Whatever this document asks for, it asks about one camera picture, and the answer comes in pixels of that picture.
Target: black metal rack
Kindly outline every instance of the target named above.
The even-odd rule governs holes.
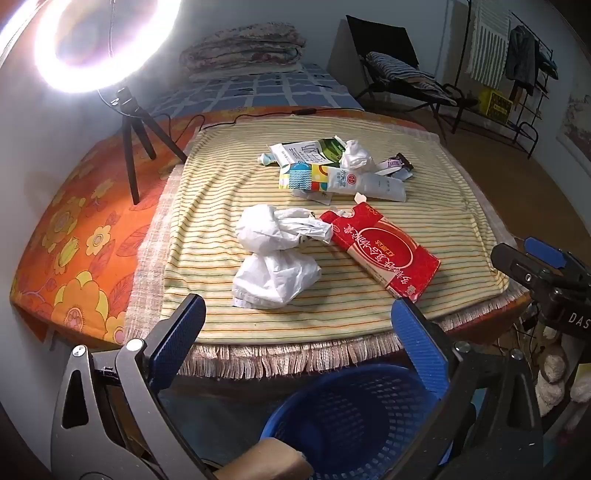
[[[468,17],[466,20],[466,31],[464,33],[464,42],[462,45],[462,54],[460,56],[460,64],[457,67],[456,80],[454,82],[454,87],[456,87],[456,88],[457,88],[457,83],[460,79],[460,73],[462,71],[462,64],[464,61],[464,56],[466,54],[466,46],[467,46],[467,41],[468,41],[468,35],[470,32],[470,17],[472,14],[472,1],[473,0],[467,0],[467,2],[468,2]],[[523,25],[540,42],[540,46],[544,47],[546,49],[550,60],[552,60],[553,54],[554,54],[553,49],[550,48],[546,43],[544,43],[543,40],[522,19],[520,19],[513,12],[510,11],[510,13],[521,25]],[[525,93],[525,97],[523,98],[522,101],[521,100],[519,100],[518,102],[515,101],[515,98],[517,97],[518,86],[516,83],[514,83],[513,89],[511,90],[511,95],[509,96],[509,100],[511,100],[514,103],[514,109],[517,109],[519,106],[521,107],[521,109],[519,110],[519,115],[517,116],[516,121],[508,121],[506,123],[503,123],[503,122],[499,122],[493,118],[490,118],[490,117],[484,115],[483,113],[481,113],[478,110],[478,107],[467,109],[467,111],[469,111],[470,113],[477,115],[479,117],[482,117],[484,119],[487,119],[497,125],[500,125],[501,127],[505,128],[505,129],[513,132],[514,135],[511,134],[512,136],[504,135],[501,132],[497,132],[497,131],[489,129],[486,126],[479,125],[479,124],[476,124],[476,123],[473,123],[473,122],[463,119],[462,118],[463,109],[460,109],[461,111],[459,111],[455,117],[453,117],[451,115],[446,115],[446,114],[442,114],[441,117],[449,125],[452,126],[452,134],[456,133],[458,128],[463,128],[462,125],[470,126],[470,128],[464,127],[464,129],[469,130],[469,131],[474,131],[475,133],[482,133],[482,134],[488,136],[489,138],[491,138],[492,140],[496,140],[496,141],[499,141],[499,142],[504,143],[506,145],[509,145],[510,147],[514,147],[518,150],[522,150],[523,152],[527,153],[528,154],[527,157],[530,158],[532,156],[532,154],[535,150],[535,147],[538,144],[538,140],[539,140],[539,134],[538,134],[538,131],[536,130],[536,128],[534,127],[534,122],[538,118],[541,119],[540,108],[541,108],[542,100],[544,98],[549,98],[548,94],[546,93],[549,75],[546,72],[541,72],[541,73],[543,76],[543,83],[540,82],[540,85],[543,85],[543,89],[540,88],[539,85],[535,85],[536,91],[538,91],[540,93],[540,98],[538,99],[537,107],[535,108],[535,110],[527,105],[527,99],[530,97],[529,93],[527,93],[527,92]],[[523,114],[525,111],[527,111],[533,115],[532,120],[529,120],[529,121],[522,120],[522,117],[523,117]],[[525,138],[528,138],[529,140],[531,140],[533,142],[533,144],[529,150],[527,150],[520,143],[517,142],[520,135],[522,135]]]

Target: blue plastic basket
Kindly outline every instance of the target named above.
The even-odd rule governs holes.
[[[326,374],[293,394],[269,418],[261,438],[301,451],[311,478],[378,479],[412,441],[437,397],[396,365]]]

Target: black chair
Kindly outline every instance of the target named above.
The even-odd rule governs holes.
[[[366,83],[368,84],[368,87],[358,94],[355,99],[359,99],[366,93],[374,99],[374,93],[388,92],[418,100],[419,102],[422,102],[421,105],[409,110],[404,110],[404,113],[413,112],[429,106],[441,130],[443,141],[447,142],[446,133],[441,124],[441,118],[439,117],[439,107],[441,105],[457,107],[458,113],[455,120],[455,123],[457,124],[459,123],[459,119],[461,118],[464,109],[474,106],[478,101],[476,100],[475,103],[474,99],[466,99],[459,88],[449,83],[438,85],[453,98],[456,105],[444,98],[431,96],[424,90],[416,88],[404,80],[384,79],[383,76],[368,63],[366,59],[368,53],[372,51],[384,53],[418,69],[417,55],[414,51],[413,44],[408,37],[406,28],[369,22],[367,20],[351,17],[350,15],[347,15],[347,22],[349,24],[351,36],[353,37],[353,42],[355,43],[355,50],[357,51],[359,61],[361,62],[365,74]],[[365,72],[369,73],[371,82],[368,81]]]

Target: orange floral blanket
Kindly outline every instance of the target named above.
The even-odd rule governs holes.
[[[205,114],[205,123],[237,115],[288,112],[291,107],[245,108]],[[371,118],[358,111],[339,116]],[[174,119],[173,138],[189,118]],[[421,128],[396,119],[392,123]],[[202,122],[196,118],[178,141],[185,148]],[[64,182],[42,215],[17,268],[11,301],[43,339],[48,325],[76,341],[103,345],[124,341],[125,310],[133,288],[137,251],[141,245],[168,175],[179,162],[150,134],[157,153],[151,161],[134,137],[134,161],[140,203],[133,205],[121,136],[98,142]]]

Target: red box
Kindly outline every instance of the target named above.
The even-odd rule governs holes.
[[[320,219],[332,223],[332,240],[365,268],[395,298],[417,301],[441,262],[367,203],[353,216],[331,210]]]

